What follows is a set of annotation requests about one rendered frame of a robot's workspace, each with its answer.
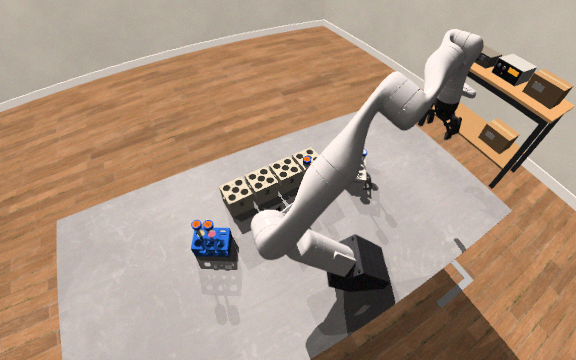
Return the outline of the conical centrifuge tube with pink liquid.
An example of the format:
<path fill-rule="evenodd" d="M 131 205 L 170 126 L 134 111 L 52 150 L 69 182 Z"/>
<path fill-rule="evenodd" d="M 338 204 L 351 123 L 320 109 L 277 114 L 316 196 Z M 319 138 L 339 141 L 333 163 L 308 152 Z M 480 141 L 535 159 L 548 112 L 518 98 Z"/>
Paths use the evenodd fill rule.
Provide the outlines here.
<path fill-rule="evenodd" d="M 212 222 L 211 220 L 206 220 L 206 221 L 204 221 L 203 227 L 204 227 L 204 229 L 206 230 L 207 235 L 208 235 L 209 237 L 213 237 L 213 236 L 216 234 L 216 232 L 215 232 L 215 230 L 214 230 L 213 222 Z"/>

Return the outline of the white tube rack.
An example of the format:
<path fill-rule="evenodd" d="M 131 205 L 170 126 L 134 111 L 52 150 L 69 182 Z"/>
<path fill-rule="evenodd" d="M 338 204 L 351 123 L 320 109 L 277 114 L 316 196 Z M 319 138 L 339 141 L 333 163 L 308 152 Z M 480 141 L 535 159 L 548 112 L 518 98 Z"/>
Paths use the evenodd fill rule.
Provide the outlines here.
<path fill-rule="evenodd" d="M 366 163 L 365 163 L 365 161 L 363 164 L 361 164 L 361 167 L 362 167 L 362 169 L 360 169 L 358 176 L 348 186 L 349 188 L 357 188 L 357 189 L 363 189 L 364 188 L 364 185 L 366 182 Z"/>

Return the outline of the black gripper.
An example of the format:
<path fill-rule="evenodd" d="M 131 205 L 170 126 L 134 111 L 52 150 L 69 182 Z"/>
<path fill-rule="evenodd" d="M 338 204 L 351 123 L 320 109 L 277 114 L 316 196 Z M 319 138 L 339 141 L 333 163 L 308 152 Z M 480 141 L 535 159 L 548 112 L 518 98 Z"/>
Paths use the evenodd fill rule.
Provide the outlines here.
<path fill-rule="evenodd" d="M 434 113 L 436 113 L 437 117 L 439 117 L 443 121 L 444 126 L 446 127 L 447 130 L 444 136 L 444 140 L 448 140 L 452 137 L 452 135 L 459 133 L 462 118 L 461 117 L 458 118 L 455 116 L 455 111 L 458 108 L 459 102 L 455 104 L 447 104 L 436 98 L 435 102 L 428 110 L 428 117 L 427 117 L 428 124 L 433 122 L 435 116 Z M 435 106 L 434 110 L 432 109 L 433 105 Z M 449 123 L 447 123 L 448 120 L 450 120 Z M 449 128 L 449 125 L 451 126 L 452 129 Z"/>

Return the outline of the blue tube rack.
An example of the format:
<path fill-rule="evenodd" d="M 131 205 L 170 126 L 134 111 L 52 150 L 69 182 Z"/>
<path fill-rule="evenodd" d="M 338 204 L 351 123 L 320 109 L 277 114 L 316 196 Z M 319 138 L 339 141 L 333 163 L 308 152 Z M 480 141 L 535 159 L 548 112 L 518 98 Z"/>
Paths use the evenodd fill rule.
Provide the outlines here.
<path fill-rule="evenodd" d="M 213 237 L 209 237 L 204 229 L 203 230 L 205 231 L 205 233 L 202 237 L 198 237 L 194 231 L 191 250 L 195 256 L 230 257 L 231 243 L 232 243 L 232 233 L 230 228 L 214 228 L 214 229 L 216 234 Z M 226 232 L 220 232 L 221 230 L 225 230 Z M 196 250 L 204 250 L 204 251 L 196 251 Z M 228 254 L 228 255 L 214 255 L 214 254 Z"/>

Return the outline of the clear conical tube with tan liquid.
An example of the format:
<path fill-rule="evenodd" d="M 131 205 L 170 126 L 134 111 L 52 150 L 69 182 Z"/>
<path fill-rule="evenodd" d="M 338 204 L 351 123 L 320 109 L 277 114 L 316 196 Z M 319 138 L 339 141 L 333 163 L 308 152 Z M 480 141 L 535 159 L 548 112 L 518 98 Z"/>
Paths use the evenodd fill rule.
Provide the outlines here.
<path fill-rule="evenodd" d="M 198 237 L 202 237 L 204 235 L 205 232 L 203 230 L 202 223 L 200 220 L 194 220 L 191 223 L 191 226 L 192 226 L 193 230 L 195 230 Z"/>

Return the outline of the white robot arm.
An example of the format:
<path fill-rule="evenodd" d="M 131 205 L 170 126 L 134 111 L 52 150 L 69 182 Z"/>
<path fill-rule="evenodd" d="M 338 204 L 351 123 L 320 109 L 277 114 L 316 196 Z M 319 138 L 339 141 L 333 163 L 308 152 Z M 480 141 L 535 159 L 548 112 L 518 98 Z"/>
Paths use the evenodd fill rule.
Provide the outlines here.
<path fill-rule="evenodd" d="M 288 213 L 265 210 L 253 218 L 251 230 L 260 256 L 276 260 L 287 255 L 345 277 L 356 263 L 352 249 L 309 228 L 358 176 L 374 116 L 380 112 L 406 131 L 419 122 L 436 98 L 447 104 L 458 103 L 461 96 L 475 98 L 476 91 L 465 81 L 483 46 L 480 36 L 453 29 L 426 62 L 424 91 L 400 72 L 385 78 L 308 168 Z"/>

